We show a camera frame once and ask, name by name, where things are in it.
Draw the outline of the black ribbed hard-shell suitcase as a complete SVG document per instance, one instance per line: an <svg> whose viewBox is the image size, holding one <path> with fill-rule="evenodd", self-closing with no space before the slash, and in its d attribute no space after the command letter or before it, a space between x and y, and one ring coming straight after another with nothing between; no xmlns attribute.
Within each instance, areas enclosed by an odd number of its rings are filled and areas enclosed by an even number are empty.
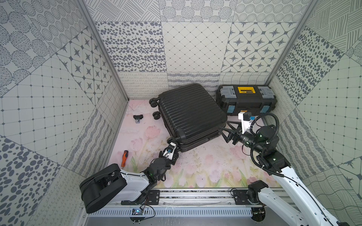
<svg viewBox="0 0 362 226"><path fill-rule="evenodd" d="M165 91L149 100L158 107L171 138L178 150L187 152L218 136L227 122L226 113L205 88L193 83Z"/></svg>

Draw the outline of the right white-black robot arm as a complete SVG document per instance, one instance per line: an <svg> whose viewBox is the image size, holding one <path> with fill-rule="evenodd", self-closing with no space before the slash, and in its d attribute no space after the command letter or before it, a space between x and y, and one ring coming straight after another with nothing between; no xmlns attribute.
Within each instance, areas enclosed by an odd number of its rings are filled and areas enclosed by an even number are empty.
<svg viewBox="0 0 362 226"><path fill-rule="evenodd" d="M253 131L255 121L249 130L242 122L227 122L228 128L219 128L226 142L241 143L250 148L250 157L255 166L272 176L292 199L292 207L275 194L269 186L258 180L248 186L247 197L252 204L263 204L272 209L290 226L347 226L333 216L309 191L301 181L290 162L280 153L276 145L279 142L279 122L272 126L262 126Z"/></svg>

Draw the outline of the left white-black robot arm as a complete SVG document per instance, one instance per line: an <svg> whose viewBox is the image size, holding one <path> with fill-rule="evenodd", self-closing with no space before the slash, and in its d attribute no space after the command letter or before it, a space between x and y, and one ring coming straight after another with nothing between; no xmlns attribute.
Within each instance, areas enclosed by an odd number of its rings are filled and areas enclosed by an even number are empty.
<svg viewBox="0 0 362 226"><path fill-rule="evenodd" d="M125 171L114 163L85 179L79 188L86 212L94 213L110 202L144 203L149 191L165 181L166 172L179 157L178 151L178 147L169 145L141 173Z"/></svg>

